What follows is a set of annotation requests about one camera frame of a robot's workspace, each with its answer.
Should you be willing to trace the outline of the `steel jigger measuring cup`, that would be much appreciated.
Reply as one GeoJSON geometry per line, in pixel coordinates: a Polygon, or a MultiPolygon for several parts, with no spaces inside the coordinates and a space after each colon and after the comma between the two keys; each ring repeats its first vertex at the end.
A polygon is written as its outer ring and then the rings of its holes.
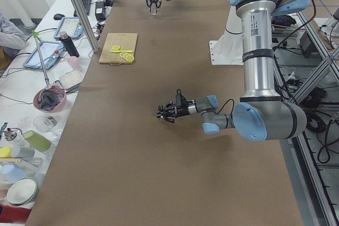
{"type": "Polygon", "coordinates": [[[156,117],[158,118],[158,119],[166,119],[167,118],[167,116],[166,116],[166,110],[158,110],[157,112],[156,112],[156,117]]]}

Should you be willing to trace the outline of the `clear glass beaker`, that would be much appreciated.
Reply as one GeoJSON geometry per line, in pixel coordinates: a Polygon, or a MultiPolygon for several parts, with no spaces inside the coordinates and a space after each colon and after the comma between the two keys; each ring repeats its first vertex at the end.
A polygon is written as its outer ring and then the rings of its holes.
{"type": "Polygon", "coordinates": [[[150,14],[154,17],[157,14],[157,7],[155,5],[152,5],[150,7],[150,14]]]}

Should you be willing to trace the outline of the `pink cup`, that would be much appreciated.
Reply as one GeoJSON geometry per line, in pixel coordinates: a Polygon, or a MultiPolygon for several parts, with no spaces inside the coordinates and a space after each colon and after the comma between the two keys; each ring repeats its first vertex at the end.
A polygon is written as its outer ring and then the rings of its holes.
{"type": "Polygon", "coordinates": [[[68,64],[70,65],[70,67],[72,68],[72,70],[80,70],[80,64],[78,61],[78,58],[76,56],[70,56],[67,59],[68,64]]]}

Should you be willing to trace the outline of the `green cup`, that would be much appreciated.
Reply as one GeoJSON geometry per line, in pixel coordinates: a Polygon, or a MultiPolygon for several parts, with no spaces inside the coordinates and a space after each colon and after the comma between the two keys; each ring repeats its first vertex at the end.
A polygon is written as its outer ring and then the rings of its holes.
{"type": "Polygon", "coordinates": [[[31,147],[37,149],[39,152],[46,152],[51,148],[51,142],[33,130],[24,132],[23,137],[31,147]]]}

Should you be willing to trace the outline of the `light blue cup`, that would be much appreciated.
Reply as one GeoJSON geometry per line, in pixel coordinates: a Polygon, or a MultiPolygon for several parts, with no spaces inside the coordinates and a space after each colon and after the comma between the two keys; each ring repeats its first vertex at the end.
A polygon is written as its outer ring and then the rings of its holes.
{"type": "Polygon", "coordinates": [[[16,164],[5,164],[1,168],[1,174],[3,174],[5,179],[12,184],[26,176],[25,170],[16,164]]]}

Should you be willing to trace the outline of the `wooden cutting board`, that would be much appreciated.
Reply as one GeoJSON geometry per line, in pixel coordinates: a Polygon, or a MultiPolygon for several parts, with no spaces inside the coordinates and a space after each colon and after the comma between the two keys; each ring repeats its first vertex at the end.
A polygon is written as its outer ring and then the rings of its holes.
{"type": "Polygon", "coordinates": [[[132,64],[135,60],[137,33],[108,33],[100,58],[100,64],[132,64]]]}

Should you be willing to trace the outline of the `yellow plastic knife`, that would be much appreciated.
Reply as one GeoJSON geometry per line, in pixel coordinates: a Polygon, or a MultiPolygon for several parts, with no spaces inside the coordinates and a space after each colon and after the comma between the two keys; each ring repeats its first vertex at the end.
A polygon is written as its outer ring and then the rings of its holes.
{"type": "Polygon", "coordinates": [[[134,53],[134,51],[132,50],[110,50],[111,53],[122,53],[122,52],[125,52],[125,53],[134,53]]]}

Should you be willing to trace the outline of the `blue teach pendant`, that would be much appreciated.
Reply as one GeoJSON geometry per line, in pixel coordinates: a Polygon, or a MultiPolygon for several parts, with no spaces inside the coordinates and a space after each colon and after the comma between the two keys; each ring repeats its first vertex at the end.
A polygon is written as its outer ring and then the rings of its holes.
{"type": "MultiPolygon", "coordinates": [[[[56,41],[41,41],[39,46],[42,59],[44,60],[44,66],[46,70],[49,70],[61,58],[61,55],[64,52],[64,45],[61,42],[56,41]]],[[[23,63],[23,67],[33,70],[42,70],[37,48],[28,56],[23,63]]]]}
{"type": "Polygon", "coordinates": [[[55,31],[54,39],[60,38],[60,32],[66,32],[71,39],[78,39],[83,33],[83,25],[78,17],[63,17],[55,31]]]}

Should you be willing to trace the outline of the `white pillar base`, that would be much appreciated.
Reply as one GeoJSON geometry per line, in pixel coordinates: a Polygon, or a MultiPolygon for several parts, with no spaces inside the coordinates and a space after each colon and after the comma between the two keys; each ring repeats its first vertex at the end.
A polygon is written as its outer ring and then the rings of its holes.
{"type": "Polygon", "coordinates": [[[234,6],[230,7],[224,34],[211,40],[209,46],[212,65],[243,65],[242,20],[234,6]]]}

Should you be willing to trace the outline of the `black water bottle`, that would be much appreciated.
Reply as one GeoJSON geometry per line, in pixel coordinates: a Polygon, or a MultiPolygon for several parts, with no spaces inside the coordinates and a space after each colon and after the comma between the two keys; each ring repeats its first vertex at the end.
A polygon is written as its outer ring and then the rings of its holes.
{"type": "Polygon", "coordinates": [[[60,35],[59,40],[63,43],[68,54],[70,56],[78,58],[79,52],[77,48],[75,47],[71,37],[66,33],[66,31],[61,31],[59,35],[60,35]]]}

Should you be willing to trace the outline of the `black computer mouse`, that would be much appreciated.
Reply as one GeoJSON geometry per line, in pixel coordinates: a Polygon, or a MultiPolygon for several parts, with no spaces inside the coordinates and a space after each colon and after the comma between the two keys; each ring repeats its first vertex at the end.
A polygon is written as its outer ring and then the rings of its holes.
{"type": "Polygon", "coordinates": [[[57,13],[57,14],[55,14],[55,15],[53,16],[53,19],[54,19],[55,21],[58,21],[58,20],[61,20],[63,17],[65,17],[65,15],[60,14],[60,13],[57,13]]]}

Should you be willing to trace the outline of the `white square container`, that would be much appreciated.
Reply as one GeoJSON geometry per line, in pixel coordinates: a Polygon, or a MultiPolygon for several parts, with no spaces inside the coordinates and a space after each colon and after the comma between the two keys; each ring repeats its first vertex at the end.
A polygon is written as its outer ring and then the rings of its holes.
{"type": "Polygon", "coordinates": [[[83,76],[78,70],[73,70],[60,76],[59,81],[66,91],[70,91],[81,84],[83,76]]]}

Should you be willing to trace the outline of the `pink bowl with cloth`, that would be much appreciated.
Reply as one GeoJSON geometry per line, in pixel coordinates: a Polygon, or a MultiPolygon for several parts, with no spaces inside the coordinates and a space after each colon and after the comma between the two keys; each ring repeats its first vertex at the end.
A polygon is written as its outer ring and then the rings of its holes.
{"type": "Polygon", "coordinates": [[[45,113],[60,112],[66,105],[66,102],[66,91],[58,85],[42,89],[33,99],[34,107],[45,113]]]}

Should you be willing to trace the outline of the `steel extendable rod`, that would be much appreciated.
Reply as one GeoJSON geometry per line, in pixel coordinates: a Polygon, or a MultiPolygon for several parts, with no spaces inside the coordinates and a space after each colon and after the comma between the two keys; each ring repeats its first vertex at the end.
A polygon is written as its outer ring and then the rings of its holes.
{"type": "Polygon", "coordinates": [[[33,30],[32,35],[34,37],[34,40],[35,40],[35,43],[36,43],[36,46],[37,46],[37,51],[38,51],[38,55],[39,55],[39,59],[40,59],[40,63],[41,63],[41,68],[42,68],[44,80],[45,80],[45,83],[46,83],[46,89],[50,89],[51,83],[50,83],[50,80],[49,80],[49,77],[48,77],[48,74],[47,74],[47,71],[46,71],[46,67],[44,65],[44,59],[43,59],[42,52],[41,52],[41,49],[40,49],[39,34],[35,30],[33,30]]]}

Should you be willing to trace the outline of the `clear wine glass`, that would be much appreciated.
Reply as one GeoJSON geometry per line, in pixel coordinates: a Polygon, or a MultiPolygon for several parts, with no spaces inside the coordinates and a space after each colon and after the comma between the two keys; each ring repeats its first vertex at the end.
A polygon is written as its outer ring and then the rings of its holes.
{"type": "Polygon", "coordinates": [[[58,142],[60,140],[62,131],[56,130],[57,120],[52,116],[39,115],[34,118],[33,125],[42,133],[51,133],[51,141],[58,142]]]}

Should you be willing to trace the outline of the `person in grey jacket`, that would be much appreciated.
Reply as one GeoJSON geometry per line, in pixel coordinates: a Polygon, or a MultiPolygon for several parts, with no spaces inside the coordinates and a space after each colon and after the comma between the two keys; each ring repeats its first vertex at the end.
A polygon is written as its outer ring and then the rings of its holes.
{"type": "Polygon", "coordinates": [[[25,46],[24,33],[1,12],[1,47],[4,52],[15,58],[25,46]]]}

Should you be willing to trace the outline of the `glass syrup dispenser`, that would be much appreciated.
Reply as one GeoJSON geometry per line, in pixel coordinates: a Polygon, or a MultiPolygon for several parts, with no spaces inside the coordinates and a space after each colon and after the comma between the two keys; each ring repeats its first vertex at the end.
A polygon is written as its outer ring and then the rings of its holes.
{"type": "Polygon", "coordinates": [[[8,142],[19,142],[22,140],[22,132],[18,128],[7,128],[4,131],[4,138],[8,142]]]}

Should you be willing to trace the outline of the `white green bowl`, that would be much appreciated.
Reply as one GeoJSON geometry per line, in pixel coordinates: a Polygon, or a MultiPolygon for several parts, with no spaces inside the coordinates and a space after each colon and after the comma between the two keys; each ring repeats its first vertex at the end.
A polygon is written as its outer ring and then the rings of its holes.
{"type": "Polygon", "coordinates": [[[35,201],[39,186],[34,178],[26,177],[14,183],[7,191],[7,201],[14,206],[35,201]]]}

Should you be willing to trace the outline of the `aluminium frame post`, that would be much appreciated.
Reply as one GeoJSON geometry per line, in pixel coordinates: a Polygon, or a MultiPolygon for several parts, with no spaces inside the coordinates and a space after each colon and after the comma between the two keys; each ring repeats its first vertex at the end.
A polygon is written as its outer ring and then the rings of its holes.
{"type": "Polygon", "coordinates": [[[92,48],[92,51],[94,53],[97,53],[98,50],[99,50],[99,45],[98,45],[98,42],[97,42],[95,35],[93,33],[92,26],[89,22],[89,19],[87,18],[85,8],[83,6],[82,1],[81,0],[71,0],[71,3],[73,5],[80,21],[83,24],[83,28],[84,28],[85,34],[87,36],[87,39],[90,43],[90,46],[92,48]]]}

